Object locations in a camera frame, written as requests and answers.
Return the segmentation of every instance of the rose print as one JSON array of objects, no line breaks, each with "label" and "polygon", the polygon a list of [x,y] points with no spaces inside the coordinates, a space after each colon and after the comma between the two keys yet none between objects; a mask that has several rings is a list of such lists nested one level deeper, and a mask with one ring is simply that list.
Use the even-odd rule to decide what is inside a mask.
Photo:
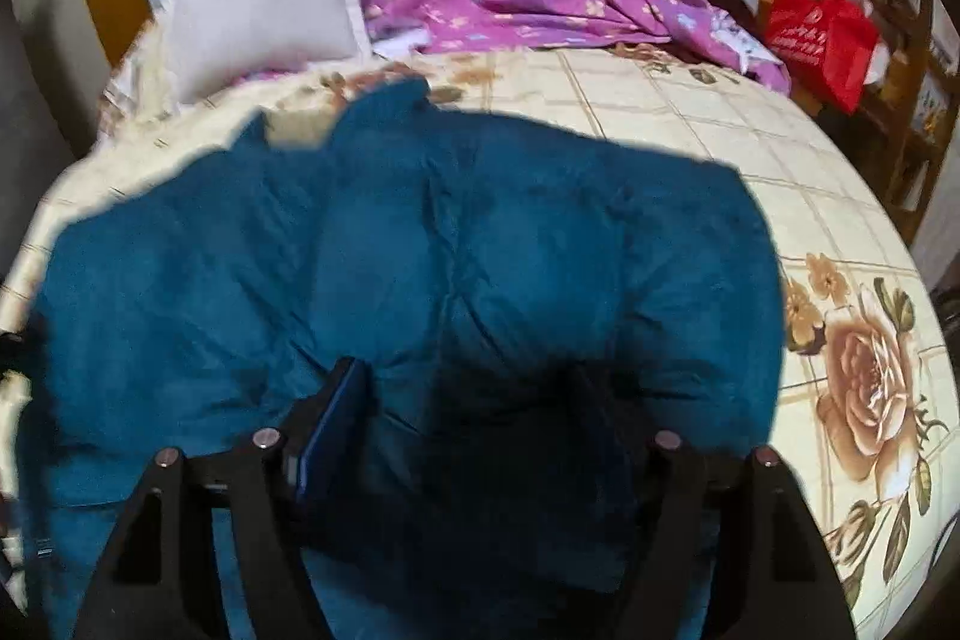
[{"label": "rose print", "polygon": [[[643,11],[653,15],[655,9],[656,7],[647,5]],[[792,277],[784,280],[784,309],[787,336],[795,345],[812,343],[816,338],[815,329],[824,325],[824,317],[810,301],[806,289]]]},{"label": "rose print", "polygon": [[818,259],[813,253],[806,254],[806,267],[810,270],[810,287],[821,299],[831,299],[834,307],[847,304],[850,285],[847,279],[837,271],[833,261],[823,253]]},{"label": "rose print", "polygon": [[872,290],[859,309],[827,313],[827,389],[817,414],[843,471],[865,480],[875,469],[877,498],[904,493],[919,453],[913,414],[912,336],[896,333]]}]

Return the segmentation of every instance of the cream bedsheet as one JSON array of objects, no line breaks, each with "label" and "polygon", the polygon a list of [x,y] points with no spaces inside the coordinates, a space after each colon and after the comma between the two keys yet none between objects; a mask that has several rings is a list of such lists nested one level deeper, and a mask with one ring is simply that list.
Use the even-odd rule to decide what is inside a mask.
[{"label": "cream bedsheet", "polygon": [[[458,98],[464,108],[531,116],[741,171],[770,223],[784,273],[789,345],[773,444],[803,482],[848,586],[859,637],[882,637],[923,583],[936,538],[960,506],[960,417],[923,282],[843,156],[781,95],[730,71],[682,66],[669,56],[554,50],[414,56],[409,64],[429,78],[438,98]],[[331,72],[349,80],[363,69],[344,64],[248,83],[177,116],[168,116],[160,88],[144,92],[136,114],[114,122],[112,146],[67,170],[43,200],[4,285],[0,328],[22,323],[64,225],[229,145],[256,106],[279,111],[281,124],[289,111],[331,118],[338,98],[330,86],[340,84]],[[874,346],[866,365],[840,359],[861,344]],[[903,379],[888,389],[902,392],[907,410],[903,423],[888,422],[886,444],[872,447],[864,432],[851,429],[856,413],[864,413],[854,409],[858,392],[869,391],[871,382],[870,371],[854,365]],[[13,402],[5,404],[10,418]],[[0,458],[9,485],[8,445],[0,445]]]}]

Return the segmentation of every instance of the screw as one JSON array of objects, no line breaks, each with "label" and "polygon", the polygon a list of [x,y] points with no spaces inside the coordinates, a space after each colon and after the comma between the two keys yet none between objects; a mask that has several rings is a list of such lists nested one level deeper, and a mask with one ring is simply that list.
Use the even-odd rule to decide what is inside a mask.
[{"label": "screw", "polygon": [[779,455],[769,445],[761,445],[754,451],[754,455],[757,457],[757,461],[765,467],[773,467],[779,464]]},{"label": "screw", "polygon": [[154,461],[157,463],[157,466],[169,467],[171,464],[176,463],[178,458],[179,451],[176,450],[176,448],[163,448],[157,451],[157,456],[154,456]]},{"label": "screw", "polygon": [[664,451],[675,451],[680,445],[683,445],[683,439],[680,439],[680,434],[668,432],[667,429],[657,432],[656,437],[654,437],[654,442],[663,448]]},{"label": "screw", "polygon": [[253,444],[261,450],[272,448],[277,442],[280,442],[280,432],[276,429],[261,429],[253,434]]}]

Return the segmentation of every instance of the blue jacket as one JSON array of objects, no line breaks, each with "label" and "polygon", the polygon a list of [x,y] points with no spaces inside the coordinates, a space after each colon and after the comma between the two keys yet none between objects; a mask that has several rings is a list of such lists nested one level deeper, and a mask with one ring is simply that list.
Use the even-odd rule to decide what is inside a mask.
[{"label": "blue jacket", "polygon": [[[361,98],[320,149],[271,148],[255,118],[61,235],[17,441],[29,599],[54,637],[157,449],[231,447],[340,356],[371,364],[374,405],[304,554],[337,638],[559,637],[571,595],[613,592],[628,476],[589,462],[559,367],[603,362],[695,446],[765,441],[781,289],[736,172],[426,95]],[[690,632],[708,576],[709,548]]]}]

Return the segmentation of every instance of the red bag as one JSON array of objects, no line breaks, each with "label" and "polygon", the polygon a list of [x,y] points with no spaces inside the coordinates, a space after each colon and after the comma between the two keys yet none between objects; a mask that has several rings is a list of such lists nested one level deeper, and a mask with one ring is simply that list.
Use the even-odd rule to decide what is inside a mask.
[{"label": "red bag", "polygon": [[767,47],[803,87],[848,115],[863,92],[877,29],[847,0],[774,0]]}]

